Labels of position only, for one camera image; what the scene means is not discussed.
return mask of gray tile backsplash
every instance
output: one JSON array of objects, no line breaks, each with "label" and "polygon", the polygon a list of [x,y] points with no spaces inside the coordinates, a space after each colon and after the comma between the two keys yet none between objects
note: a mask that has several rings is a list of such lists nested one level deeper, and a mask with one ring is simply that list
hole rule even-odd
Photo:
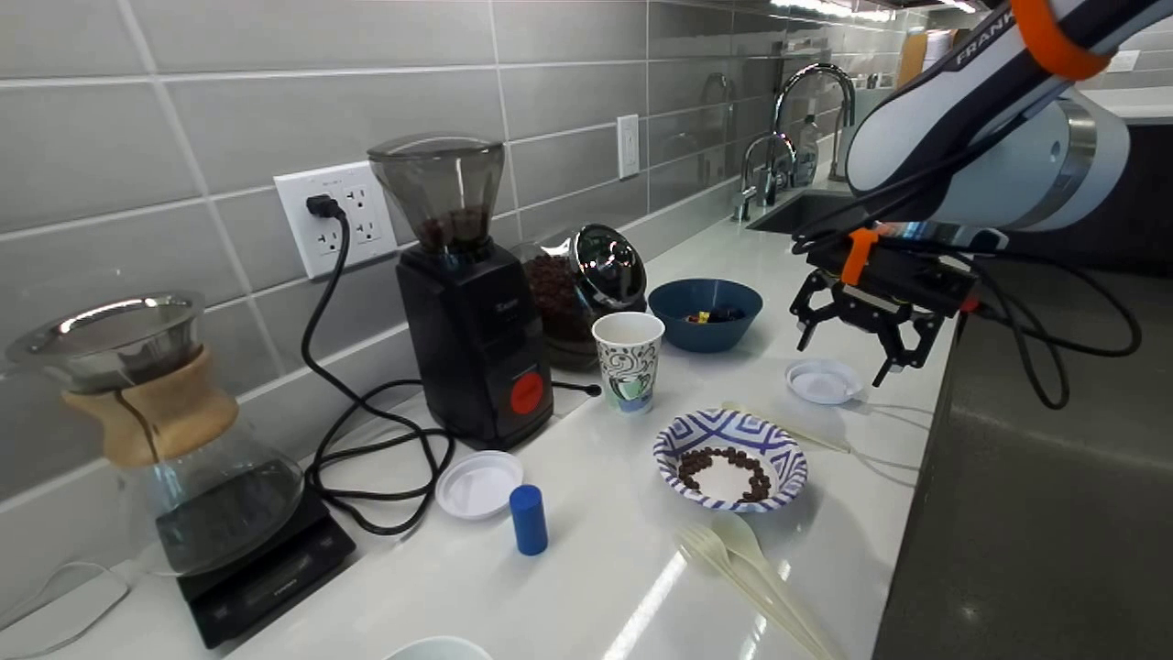
[{"label": "gray tile backsplash", "polygon": [[[0,340],[122,293],[193,289],[219,381],[281,414],[246,421],[300,445],[341,399],[298,405],[319,392],[298,339],[323,281],[300,274],[273,175],[472,132],[505,141],[504,247],[622,229],[733,174],[776,69],[810,61],[776,45],[852,45],[772,14],[765,0],[0,0]],[[645,128],[632,179],[615,114]],[[344,274],[319,355],[344,355],[360,384],[416,373],[397,260]],[[0,499],[94,457],[44,381],[0,381],[0,414]]]}]

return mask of coffee grinder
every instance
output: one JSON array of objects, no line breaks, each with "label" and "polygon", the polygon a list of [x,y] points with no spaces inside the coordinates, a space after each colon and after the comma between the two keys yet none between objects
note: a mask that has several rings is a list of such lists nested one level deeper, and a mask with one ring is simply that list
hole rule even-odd
[{"label": "coffee grinder", "polygon": [[209,649],[323,588],[357,550],[303,482],[234,428],[191,293],[110,300],[34,333],[6,359],[63,381],[104,425],[104,456],[151,502],[158,544]]},{"label": "coffee grinder", "polygon": [[524,445],[555,397],[524,268],[487,236],[504,144],[434,137],[368,155],[417,236],[397,274],[434,417],[478,449]]}]

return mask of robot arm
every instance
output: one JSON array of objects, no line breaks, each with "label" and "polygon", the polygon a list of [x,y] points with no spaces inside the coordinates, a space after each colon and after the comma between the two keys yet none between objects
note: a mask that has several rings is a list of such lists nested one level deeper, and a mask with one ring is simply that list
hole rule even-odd
[{"label": "robot arm", "polygon": [[[1131,128],[1072,82],[1173,14],[1173,0],[1013,5],[859,126],[846,179],[871,220],[1056,230],[1099,209],[1123,179]],[[1029,33],[1036,14],[1056,33],[1047,45]],[[801,348],[826,320],[869,330],[887,355],[871,384],[891,368],[923,368],[942,320],[974,304],[964,260],[896,251],[871,229],[802,236],[801,252],[813,264],[791,300]]]}]

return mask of blue bowl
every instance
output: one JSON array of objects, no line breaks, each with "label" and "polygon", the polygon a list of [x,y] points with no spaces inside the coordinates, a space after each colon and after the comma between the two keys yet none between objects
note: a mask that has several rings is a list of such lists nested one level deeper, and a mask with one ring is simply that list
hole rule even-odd
[{"label": "blue bowl", "polygon": [[653,289],[650,309],[665,320],[666,346],[731,353],[763,311],[763,297],[731,279],[674,279]]}]

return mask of decorated plate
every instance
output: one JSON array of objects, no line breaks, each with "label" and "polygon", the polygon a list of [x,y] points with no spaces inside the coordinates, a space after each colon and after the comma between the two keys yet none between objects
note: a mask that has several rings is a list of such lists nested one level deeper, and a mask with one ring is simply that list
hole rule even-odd
[{"label": "decorated plate", "polygon": [[807,484],[802,449],[746,410],[682,414],[653,456],[666,488],[703,510],[771,513]]}]

